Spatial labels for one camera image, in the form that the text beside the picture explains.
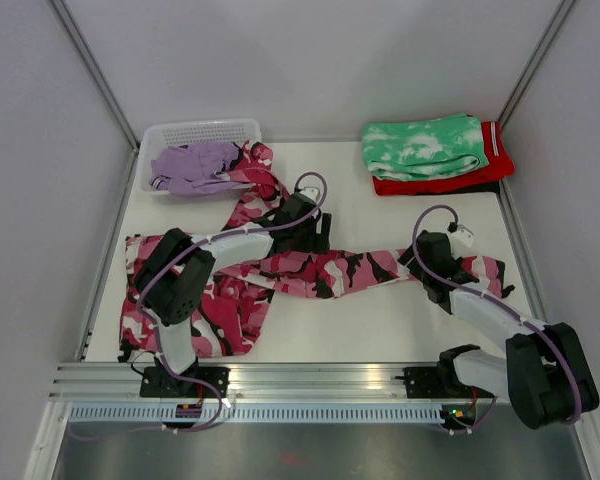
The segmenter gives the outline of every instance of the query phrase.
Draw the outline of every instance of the white wall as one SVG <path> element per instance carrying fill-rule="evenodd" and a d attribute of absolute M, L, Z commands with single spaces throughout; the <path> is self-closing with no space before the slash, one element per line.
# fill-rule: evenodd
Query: white wall
<path fill-rule="evenodd" d="M 576 7 L 504 140 L 551 321 L 578 330 L 600 391 L 600 0 Z"/>
<path fill-rule="evenodd" d="M 251 116 L 267 138 L 500 113 L 558 0 L 68 0 L 137 136 Z"/>
<path fill-rule="evenodd" d="M 0 1 L 0 480 L 78 339 L 128 149 L 43 0 Z"/>

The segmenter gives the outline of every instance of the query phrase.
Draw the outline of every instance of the white plastic basket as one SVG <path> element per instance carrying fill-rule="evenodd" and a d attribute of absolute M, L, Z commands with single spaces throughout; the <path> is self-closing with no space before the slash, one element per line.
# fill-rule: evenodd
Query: white plastic basket
<path fill-rule="evenodd" d="M 151 161 L 160 156 L 167 147 L 179 147 L 196 142 L 236 142 L 242 145 L 247 140 L 262 140 L 260 125 L 251 118 L 236 120 L 213 120 L 155 125 L 142 137 L 138 153 L 138 175 L 136 188 L 147 195 L 169 195 L 167 190 L 156 190 L 149 185 L 153 176 Z"/>

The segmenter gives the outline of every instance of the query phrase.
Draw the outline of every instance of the folded clothes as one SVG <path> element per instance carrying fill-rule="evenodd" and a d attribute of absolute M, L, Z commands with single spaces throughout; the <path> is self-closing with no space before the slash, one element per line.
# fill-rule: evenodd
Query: folded clothes
<path fill-rule="evenodd" d="M 474 172 L 455 178 L 428 180 L 424 182 L 397 182 L 381 180 L 373 177 L 375 192 L 381 196 L 388 195 L 427 195 L 468 191 L 469 187 L 497 182 L 515 172 L 515 166 L 507 155 L 500 138 L 499 122 L 482 122 L 484 154 L 489 164 Z"/>
<path fill-rule="evenodd" d="M 256 142 L 242 147 L 229 142 L 200 142 L 168 147 L 151 162 L 154 176 L 149 184 L 173 195 L 198 197 L 230 190 L 241 185 L 223 172 L 247 168 L 271 168 L 273 154 Z"/>
<path fill-rule="evenodd" d="M 265 169 L 226 172 L 230 180 L 254 184 L 236 205 L 225 229 L 236 228 L 280 207 L 289 193 Z M 162 236 L 130 237 L 126 241 L 127 293 L 120 316 L 120 361 L 134 351 L 156 351 L 154 330 L 136 310 L 133 278 Z M 339 298 L 377 285 L 414 280 L 398 262 L 406 249 L 326 254 L 285 252 L 234 265 L 209 278 L 198 309 L 190 318 L 191 342 L 199 357 L 242 355 L 254 346 L 275 292 L 307 298 Z M 493 295 L 502 288 L 504 264 L 488 257 L 467 257 L 462 267 Z"/>
<path fill-rule="evenodd" d="M 371 123 L 362 159 L 374 177 L 402 182 L 453 178 L 488 165 L 480 120 L 464 113 L 426 122 Z"/>

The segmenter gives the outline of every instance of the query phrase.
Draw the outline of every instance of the metal frame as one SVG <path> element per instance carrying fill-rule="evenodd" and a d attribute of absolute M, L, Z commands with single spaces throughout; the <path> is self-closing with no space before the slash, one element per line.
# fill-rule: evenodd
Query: metal frame
<path fill-rule="evenodd" d="M 115 242 L 124 218 L 130 187 L 133 183 L 138 140 L 64 0 L 47 0 L 47 2 L 87 69 L 122 135 L 133 149 L 133 158 L 128 162 L 128 170 L 126 171 L 126 183 L 121 188 L 118 197 L 118 213 L 112 222 L 104 252 L 100 259 L 100 273 L 91 290 L 91 303 L 84 320 L 84 333 L 76 349 L 76 359 L 79 359 L 84 351 L 85 340 L 90 334 L 90 328 L 100 304 L 102 290 L 115 249 Z M 503 130 L 577 3 L 578 0 L 562 0 L 558 5 L 499 116 Z M 501 182 L 499 201 L 529 299 L 531 313 L 537 318 L 546 319 L 547 311 L 535 267 L 506 181 Z M 275 365 L 208 363 L 226 366 L 231 369 L 229 377 L 231 394 L 234 396 L 234 400 L 246 404 L 320 403 L 332 405 L 364 404 L 380 407 L 392 404 L 432 402 L 432 400 L 406 398 L 403 382 L 395 379 L 396 376 L 401 374 L 402 368 L 409 365 L 406 363 Z M 146 402 L 152 400 L 139 398 L 138 380 L 136 374 L 125 364 L 73 362 L 59 365 L 55 380 L 50 388 L 50 402 L 41 422 L 36 445 L 27 468 L 28 476 L 26 478 L 47 478 L 45 474 L 52 471 L 66 419 L 70 412 L 71 402 L 113 401 L 146 405 Z M 182 399 L 165 399 L 161 402 L 173 405 L 175 402 L 182 402 Z M 441 403 L 456 402 L 464 402 L 464 400 L 447 399 Z M 596 422 L 585 422 L 577 430 L 587 458 L 589 471 L 593 478 L 600 478 L 600 453 L 598 453 L 600 451 L 600 437 Z"/>
<path fill-rule="evenodd" d="M 540 37 L 540 41 L 536 48 L 534 49 L 529 61 L 522 70 L 522 74 L 516 83 L 516 86 L 513 88 L 507 103 L 505 103 L 500 116 L 498 117 L 498 121 L 500 122 L 500 128 L 502 131 L 507 127 L 509 120 L 511 119 L 511 115 L 518 107 L 518 104 L 524 97 L 524 94 L 527 92 L 531 81 L 536 75 L 540 64 L 547 56 L 547 53 L 553 46 L 556 38 L 558 38 L 558 34 L 562 31 L 565 26 L 565 23 L 571 13 L 573 13 L 573 9 L 577 5 L 579 0 L 561 0 L 558 8 L 551 17 L 547 28 L 545 29 L 542 37 Z"/>
<path fill-rule="evenodd" d="M 247 403 L 430 403 L 408 399 L 402 380 L 406 366 L 430 363 L 224 363 L 230 368 L 229 396 Z M 138 363 L 137 367 L 151 366 Z M 153 402 L 139 397 L 140 378 L 125 363 L 63 363 L 50 389 L 53 402 Z M 182 403 L 183 399 L 163 399 Z M 444 403 L 464 403 L 445 399 Z"/>
<path fill-rule="evenodd" d="M 113 94 L 107 79 L 102 74 L 102 70 L 100 69 L 95 57 L 91 53 L 89 45 L 87 45 L 87 42 L 84 39 L 78 24 L 73 18 L 73 15 L 71 15 L 69 7 L 67 7 L 64 0 L 47 0 L 47 3 L 51 7 L 51 10 L 53 11 L 57 20 L 60 22 L 60 26 L 66 33 L 67 38 L 71 42 L 71 45 L 80 58 L 80 61 L 87 69 L 87 74 L 93 81 L 94 86 L 102 97 L 107 111 L 120 129 L 120 133 L 122 133 L 122 136 L 129 143 L 129 146 L 135 151 L 135 153 L 138 153 L 137 150 L 140 146 L 140 142 L 133 133 L 133 129 L 131 128 L 127 117 L 125 116 L 120 104 L 118 103 L 118 100 Z"/>

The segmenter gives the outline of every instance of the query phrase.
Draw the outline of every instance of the camouflage fabric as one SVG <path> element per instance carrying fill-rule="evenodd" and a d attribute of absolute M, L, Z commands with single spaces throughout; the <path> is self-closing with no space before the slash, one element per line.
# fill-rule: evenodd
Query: camouflage fabric
<path fill-rule="evenodd" d="M 462 268 L 478 279 L 478 284 L 498 298 L 507 298 L 514 287 L 504 286 L 504 262 L 482 255 L 465 257 Z"/>
<path fill-rule="evenodd" d="M 259 144 L 262 154 L 271 158 Z M 251 183 L 236 205 L 225 229 L 239 227 L 280 205 L 289 193 L 271 173 L 271 163 L 254 161 L 253 168 L 223 173 L 231 181 Z M 126 239 L 127 294 L 120 319 L 121 349 L 127 360 L 132 350 L 156 351 L 149 322 L 136 311 L 138 292 L 133 278 L 162 237 Z M 206 285 L 200 306 L 191 316 L 192 343 L 201 358 L 243 355 L 255 344 L 275 292 L 307 298 L 339 298 L 366 288 L 412 280 L 398 263 L 405 249 L 367 253 L 331 250 L 327 254 L 285 252 L 259 261 L 234 265 L 216 272 Z M 498 269 L 492 259 L 467 259 L 463 268 L 474 265 L 493 293 L 501 295 Z M 499 270 L 504 272 L 504 264 Z"/>

